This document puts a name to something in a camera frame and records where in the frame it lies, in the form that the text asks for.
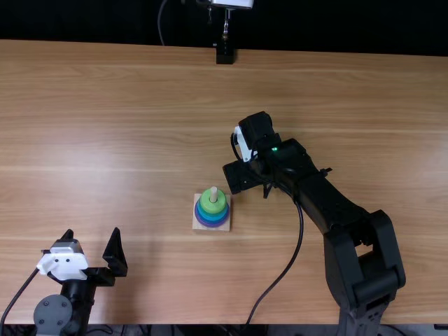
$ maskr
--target cable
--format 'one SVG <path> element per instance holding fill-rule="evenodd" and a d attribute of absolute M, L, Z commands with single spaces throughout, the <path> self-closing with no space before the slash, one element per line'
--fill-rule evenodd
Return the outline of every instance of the cable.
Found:
<path fill-rule="evenodd" d="M 93 333 L 94 331 L 102 331 L 103 333 L 106 333 L 107 335 L 112 335 L 113 334 L 113 330 L 112 330 L 112 328 L 109 325 L 103 324 L 103 326 L 108 328 L 108 330 L 101 329 L 101 328 L 96 328 L 96 329 L 91 329 L 91 330 L 87 331 L 85 334 L 90 334 L 90 333 Z"/>
<path fill-rule="evenodd" d="M 165 42 L 163 41 L 163 37 L 162 37 L 162 28 L 160 27 L 160 19 L 162 18 L 163 8 L 167 4 L 167 2 L 168 2 L 168 0 L 162 1 L 162 3 L 160 4 L 160 7 L 159 7 L 159 13 L 157 14 L 157 29 L 159 30 L 159 37 L 160 37 L 160 42 L 161 42 L 162 46 L 165 45 Z"/>
<path fill-rule="evenodd" d="M 235 155 L 235 157 L 237 158 L 238 161 L 242 162 L 242 159 L 240 158 L 240 156 L 238 155 L 237 149 L 235 147 L 235 143 L 234 143 L 234 136 L 235 134 L 232 133 L 232 135 L 230 136 L 230 144 L 232 146 L 232 150 L 233 153 Z M 286 193 L 289 197 L 291 197 L 294 201 L 294 204 L 297 207 L 297 210 L 299 212 L 299 224 L 300 224 L 300 229 L 299 229 L 299 238 L 297 241 L 297 246 L 295 247 L 293 256 L 291 257 L 289 263 L 287 264 L 287 266 L 285 267 L 285 269 L 283 270 L 282 273 L 280 273 L 280 275 L 277 277 L 277 279 L 274 280 L 273 283 L 271 283 L 271 285 L 263 292 L 263 294 L 258 298 L 258 300 L 255 302 L 251 313 L 249 314 L 249 317 L 247 319 L 246 324 L 244 325 L 244 327 L 247 327 L 249 325 L 249 323 L 252 320 L 253 315 L 255 314 L 255 310 L 257 309 L 258 305 L 261 303 L 261 301 L 263 300 L 263 298 L 280 282 L 280 280 L 283 279 L 283 277 L 286 275 L 286 273 L 288 273 L 289 269 L 293 266 L 295 259 L 297 258 L 299 251 L 300 251 L 300 247 L 302 245 L 302 240 L 303 240 L 303 230 L 304 230 L 304 224 L 305 221 L 303 219 L 303 212 L 302 212 L 302 207 L 300 206 L 300 204 L 298 203 L 297 200 L 294 200 L 294 196 L 292 195 L 292 193 L 284 186 L 281 185 L 279 183 L 275 183 L 273 181 L 269 181 L 266 178 L 263 178 L 262 176 L 257 175 L 251 168 L 251 166 L 249 164 L 245 164 L 244 165 L 245 168 L 247 169 L 248 172 L 250 172 L 254 178 L 258 179 L 259 181 L 263 182 L 265 185 L 271 185 L 274 186 L 276 188 L 279 188 L 281 191 L 283 191 L 284 193 Z"/>
<path fill-rule="evenodd" d="M 297 207 L 297 210 L 299 211 L 300 230 L 299 230 L 299 239 L 298 239 L 298 242 L 297 242 L 297 246 L 295 247 L 295 250 L 294 250 L 294 253 L 293 253 L 293 257 L 291 258 L 291 260 L 289 260 L 289 263 L 287 264 L 287 266 L 285 267 L 283 272 L 280 273 L 280 275 L 277 277 L 277 279 L 275 279 L 274 282 L 271 283 L 271 285 L 258 298 L 258 300 L 256 301 L 256 303 L 254 304 L 254 306 L 252 308 L 251 313 L 249 314 L 249 318 L 247 319 L 247 322 L 246 322 L 245 326 L 249 325 L 249 323 L 251 322 L 251 319 L 253 317 L 253 314 L 255 313 L 255 310 L 257 309 L 257 307 L 260 304 L 260 302 L 280 282 L 280 280 L 283 279 L 283 277 L 286 275 L 286 273 L 288 273 L 288 271 L 291 268 L 291 266 L 293 266 L 293 263 L 295 262 L 295 259 L 297 258 L 297 255 L 299 254 L 300 247 L 302 245 L 302 240 L 303 240 L 304 220 L 303 220 L 303 212 L 302 212 L 302 208 L 300 207 L 300 204 L 296 202 L 295 205 Z"/>
<path fill-rule="evenodd" d="M 13 305 L 15 304 L 15 302 L 21 296 L 21 294 L 23 293 L 25 288 L 28 287 L 29 283 L 32 281 L 32 279 L 34 279 L 34 277 L 36 276 L 36 274 L 38 272 L 39 272 L 39 270 L 36 268 L 31 273 L 31 275 L 28 277 L 28 279 L 25 281 L 25 283 L 22 285 L 22 287 L 20 287 L 20 289 L 17 292 L 17 294 L 14 295 L 13 299 L 11 300 L 11 302 L 9 302 L 9 304 L 8 304 L 7 308 L 5 309 L 5 312 L 3 313 L 3 316 L 1 317 L 1 320 L 0 320 L 0 336 L 3 336 L 3 329 L 4 329 L 4 326 L 5 326 L 6 317 L 7 317 L 8 313 L 9 313 L 9 311 L 11 310 L 11 308 L 13 308 Z"/>
<path fill-rule="evenodd" d="M 384 327 L 388 327 L 394 331 L 396 331 L 397 333 L 399 333 L 401 336 L 407 336 L 403 331 L 401 331 L 400 329 L 398 329 L 397 327 L 390 325 L 390 324 L 382 324 L 382 326 Z"/>

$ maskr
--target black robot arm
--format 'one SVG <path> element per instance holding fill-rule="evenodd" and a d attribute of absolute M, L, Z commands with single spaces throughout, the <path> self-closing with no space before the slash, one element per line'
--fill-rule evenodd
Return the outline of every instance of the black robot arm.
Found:
<path fill-rule="evenodd" d="M 62 289 L 60 295 L 45 297 L 36 306 L 36 334 L 84 336 L 97 287 L 111 287 L 116 277 L 127 275 L 120 230 L 114 229 L 103 253 L 108 267 L 84 268 L 87 259 L 72 230 L 67 230 L 50 250 L 43 253 L 39 270 L 61 284 Z"/>
<path fill-rule="evenodd" d="M 384 310 L 405 285 L 390 218 L 343 196 L 326 179 L 331 169 L 318 170 L 295 139 L 282 141 L 265 112 L 242 120 L 231 140 L 238 160 L 223 170 L 232 194 L 263 185 L 265 197 L 274 187 L 300 204 L 323 235 L 326 280 L 340 306 L 338 335 L 376 336 Z M 360 244 L 371 252 L 358 257 Z"/>

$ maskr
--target black backdrop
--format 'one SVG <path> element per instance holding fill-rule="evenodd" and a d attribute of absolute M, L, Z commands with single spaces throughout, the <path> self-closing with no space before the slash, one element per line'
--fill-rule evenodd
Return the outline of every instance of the black backdrop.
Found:
<path fill-rule="evenodd" d="M 0 0 L 0 38 L 160 44 L 161 0 Z M 448 55 L 448 1 L 255 0 L 235 11 L 238 48 Z M 211 46 L 223 11 L 168 0 L 165 43 Z"/>

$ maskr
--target green ring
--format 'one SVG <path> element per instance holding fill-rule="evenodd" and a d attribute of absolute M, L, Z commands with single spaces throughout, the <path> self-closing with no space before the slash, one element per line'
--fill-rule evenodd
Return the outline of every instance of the green ring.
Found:
<path fill-rule="evenodd" d="M 214 203 L 210 202 L 210 194 L 210 189 L 207 189 L 202 193 L 201 207 L 208 214 L 219 214 L 227 205 L 227 199 L 225 198 L 224 192 L 218 190 L 218 199 Z"/>

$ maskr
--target wooden table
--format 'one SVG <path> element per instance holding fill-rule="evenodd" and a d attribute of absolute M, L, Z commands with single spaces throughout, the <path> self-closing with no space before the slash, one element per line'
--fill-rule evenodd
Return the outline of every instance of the wooden table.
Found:
<path fill-rule="evenodd" d="M 233 197 L 230 233 L 192 231 L 193 194 L 228 191 L 235 125 L 266 111 L 349 199 L 392 218 L 407 285 L 384 323 L 448 322 L 448 59 L 0 41 L 0 309 L 67 228 L 92 266 L 115 226 L 129 276 L 99 288 L 91 323 L 243 323 L 295 248 L 278 190 Z M 254 323 L 336 323 L 322 236 Z M 10 313 L 59 293 L 38 276 Z"/>

